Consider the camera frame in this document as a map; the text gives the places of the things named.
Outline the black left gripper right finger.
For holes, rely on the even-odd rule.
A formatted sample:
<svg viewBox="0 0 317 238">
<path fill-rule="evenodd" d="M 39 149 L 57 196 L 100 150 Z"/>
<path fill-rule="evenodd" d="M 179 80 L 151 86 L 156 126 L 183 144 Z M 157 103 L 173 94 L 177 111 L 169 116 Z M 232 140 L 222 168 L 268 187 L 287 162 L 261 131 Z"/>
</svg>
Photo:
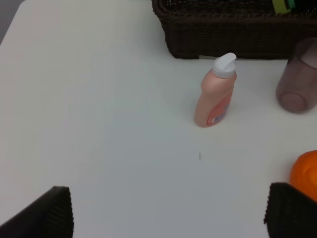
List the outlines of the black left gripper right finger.
<svg viewBox="0 0 317 238">
<path fill-rule="evenodd" d="M 315 238 L 317 203 L 285 182 L 269 187 L 264 216 L 270 238 Z"/>
</svg>

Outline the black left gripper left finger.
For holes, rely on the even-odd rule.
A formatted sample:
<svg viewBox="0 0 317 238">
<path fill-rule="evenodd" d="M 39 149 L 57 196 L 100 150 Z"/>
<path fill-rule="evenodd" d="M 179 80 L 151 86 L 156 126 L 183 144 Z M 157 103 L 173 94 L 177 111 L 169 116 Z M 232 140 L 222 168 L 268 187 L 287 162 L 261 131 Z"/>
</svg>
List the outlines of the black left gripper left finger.
<svg viewBox="0 0 317 238">
<path fill-rule="evenodd" d="M 70 189 L 53 186 L 0 226 L 2 238 L 71 238 L 74 218 Z"/>
</svg>

